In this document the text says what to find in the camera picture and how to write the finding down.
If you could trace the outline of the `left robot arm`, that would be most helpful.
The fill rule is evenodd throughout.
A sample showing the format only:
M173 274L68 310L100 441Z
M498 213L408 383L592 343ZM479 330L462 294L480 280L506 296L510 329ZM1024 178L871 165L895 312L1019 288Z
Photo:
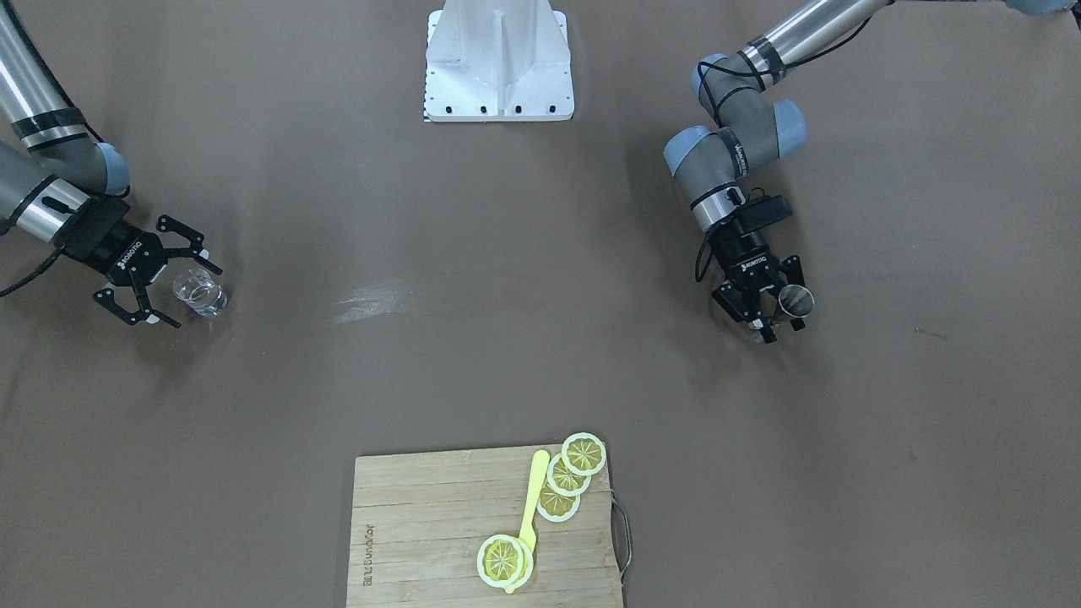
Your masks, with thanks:
M700 251L725 275L713 301L761 343L776 341L779 323L802 330L815 304L801 259L776 257L763 235L791 216L791 206L780 196L740 189L740 180L808 141L806 119L795 101L769 103L763 94L796 67L846 45L883 6L808 1L733 57L703 58L693 91L713 128L686 128L665 144L665 162L703 232Z

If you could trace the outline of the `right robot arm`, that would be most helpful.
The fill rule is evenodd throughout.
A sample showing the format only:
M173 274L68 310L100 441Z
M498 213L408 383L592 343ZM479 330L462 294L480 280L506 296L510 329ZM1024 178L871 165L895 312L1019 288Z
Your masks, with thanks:
M74 104L10 1L1 11L1 68L3 115L21 143L19 149L1 146L3 232L27 232L51 247L3 296L69 257L104 277L93 300L121 322L179 328L155 307L148 289L172 259L192 259L221 274L204 235L166 214L150 232L128 222L130 166Z

